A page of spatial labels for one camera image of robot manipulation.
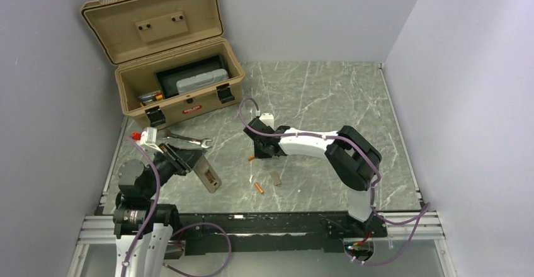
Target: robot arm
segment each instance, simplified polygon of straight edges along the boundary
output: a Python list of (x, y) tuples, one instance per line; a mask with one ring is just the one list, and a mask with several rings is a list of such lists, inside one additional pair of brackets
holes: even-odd
[[(257, 116), (248, 125), (254, 130), (268, 134), (304, 132), (289, 126), (279, 126), (274, 130), (274, 119), (268, 113)], [(340, 180), (349, 188), (349, 215), (361, 222), (366, 222), (370, 218), (372, 213), (370, 187), (375, 175), (361, 155), (353, 152), (346, 142), (305, 135), (265, 137), (255, 134), (248, 128), (243, 131), (254, 141), (254, 156), (256, 158), (265, 159), (273, 156), (300, 154), (327, 159)], [(376, 167), (382, 160), (378, 150), (353, 127), (343, 126), (339, 131), (313, 133), (321, 136), (339, 135), (350, 139), (362, 149)]]
[[(204, 157), (205, 149), (156, 145), (156, 132), (155, 128), (146, 128), (138, 145), (155, 153), (152, 161), (158, 171), (161, 186), (175, 174), (185, 176), (195, 171), (209, 192), (217, 190), (221, 181)], [(115, 200), (116, 210), (113, 214), (117, 254), (115, 276), (121, 276), (124, 264), (124, 276), (159, 276), (167, 243), (173, 232), (182, 226), (178, 209), (176, 205), (157, 204), (146, 228), (135, 241), (128, 263), (125, 263), (127, 251), (140, 226), (148, 219), (149, 209), (155, 202), (151, 198), (156, 192), (156, 181), (154, 171), (149, 166), (144, 166), (140, 160), (127, 161), (118, 173), (120, 192)]]

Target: orange object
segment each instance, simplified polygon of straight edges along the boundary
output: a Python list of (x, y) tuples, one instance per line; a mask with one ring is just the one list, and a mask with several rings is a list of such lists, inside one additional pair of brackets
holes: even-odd
[(369, 237), (371, 237), (371, 233), (372, 232), (373, 231), (367, 232), (367, 235), (365, 236), (365, 238), (362, 241), (355, 242), (354, 246), (361, 246), (362, 244), (364, 244), (367, 241), (367, 239), (369, 239)]
[(258, 183), (254, 183), (254, 185), (256, 185), (256, 188), (258, 189), (258, 191), (263, 194), (263, 189), (259, 186)]

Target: red label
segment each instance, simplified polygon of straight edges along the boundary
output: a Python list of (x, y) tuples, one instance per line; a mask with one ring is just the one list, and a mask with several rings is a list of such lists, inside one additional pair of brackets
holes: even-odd
[(182, 111), (182, 113), (185, 115), (185, 114), (187, 114), (189, 112), (199, 110), (200, 108), (202, 108), (202, 105), (196, 105), (195, 107), (191, 107), (189, 109), (185, 109), (184, 111)]

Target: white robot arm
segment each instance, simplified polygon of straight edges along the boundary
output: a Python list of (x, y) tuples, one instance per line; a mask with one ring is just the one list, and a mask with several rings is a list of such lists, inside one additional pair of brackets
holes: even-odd
[(296, 136), (265, 137), (250, 131), (248, 128), (244, 129), (245, 133), (254, 140), (254, 156), (256, 158), (264, 159), (273, 156), (300, 154), (328, 160), (340, 180), (349, 188), (349, 215), (361, 222), (370, 219), (372, 214), (371, 183), (376, 177), (374, 172), (357, 152), (348, 153), (350, 147), (347, 143), (326, 138), (339, 135), (350, 139), (365, 152), (375, 167), (378, 168), (382, 156), (353, 127), (344, 126), (339, 131), (331, 132), (308, 132), (315, 133), (318, 137), (298, 135), (298, 133), (305, 131), (288, 126), (280, 126), (275, 130), (273, 115), (269, 113), (257, 116), (248, 125), (262, 133), (297, 134)]

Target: gray case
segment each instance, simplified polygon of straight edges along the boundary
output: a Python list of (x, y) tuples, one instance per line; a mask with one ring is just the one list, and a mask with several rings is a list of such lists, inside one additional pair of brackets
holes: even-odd
[(180, 80), (176, 82), (176, 88), (178, 89), (178, 94), (184, 94), (202, 87), (222, 82), (226, 79), (228, 79), (228, 72), (225, 69), (217, 69), (215, 71), (206, 72), (204, 74), (199, 74), (194, 77), (188, 77), (187, 79)]

